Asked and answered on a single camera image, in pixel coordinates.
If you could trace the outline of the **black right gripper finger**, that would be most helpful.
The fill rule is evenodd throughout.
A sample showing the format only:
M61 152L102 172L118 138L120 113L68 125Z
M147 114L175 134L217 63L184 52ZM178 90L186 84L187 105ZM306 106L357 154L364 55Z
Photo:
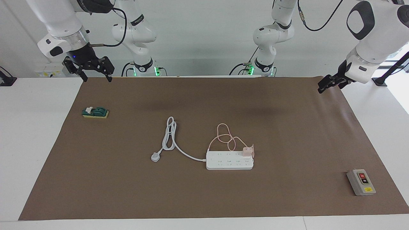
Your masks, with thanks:
M114 65L108 57L102 57L97 60L97 71L103 74L108 82L112 82L112 74L114 73Z
M64 58L63 65L67 68L70 74L78 75L83 80L83 82L88 81L88 76L83 71L83 66L80 65L79 67L76 67L70 57Z

